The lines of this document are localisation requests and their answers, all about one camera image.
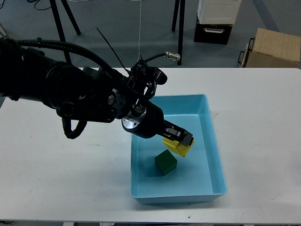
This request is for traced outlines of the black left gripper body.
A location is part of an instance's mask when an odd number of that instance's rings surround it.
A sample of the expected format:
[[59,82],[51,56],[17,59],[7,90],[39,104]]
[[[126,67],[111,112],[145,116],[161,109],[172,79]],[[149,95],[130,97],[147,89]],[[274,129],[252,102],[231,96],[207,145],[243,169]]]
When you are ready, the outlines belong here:
[[130,113],[121,122],[125,131],[142,138],[152,138],[155,135],[169,136],[168,132],[175,135],[175,127],[164,120],[162,109],[152,102],[146,104],[142,115],[134,117]]

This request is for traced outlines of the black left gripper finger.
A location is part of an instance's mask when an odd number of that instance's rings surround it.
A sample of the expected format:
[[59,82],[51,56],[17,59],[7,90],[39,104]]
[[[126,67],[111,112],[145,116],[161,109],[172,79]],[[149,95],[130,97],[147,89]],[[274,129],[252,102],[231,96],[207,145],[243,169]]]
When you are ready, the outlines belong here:
[[167,139],[177,141],[184,146],[190,146],[193,143],[193,135],[178,126],[165,128],[164,134]]

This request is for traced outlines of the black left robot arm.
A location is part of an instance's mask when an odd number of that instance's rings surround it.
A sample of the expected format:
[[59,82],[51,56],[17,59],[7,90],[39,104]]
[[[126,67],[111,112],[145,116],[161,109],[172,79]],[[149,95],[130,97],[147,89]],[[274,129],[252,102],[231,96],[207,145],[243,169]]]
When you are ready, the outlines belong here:
[[[99,69],[79,69],[45,56],[42,48],[65,50],[88,58]],[[190,146],[193,135],[164,119],[151,102],[167,76],[147,60],[139,60],[123,75],[93,52],[54,40],[0,40],[0,94],[11,100],[28,99],[55,109],[65,135],[74,139],[89,121],[122,121],[125,131],[142,138],[160,135]]]

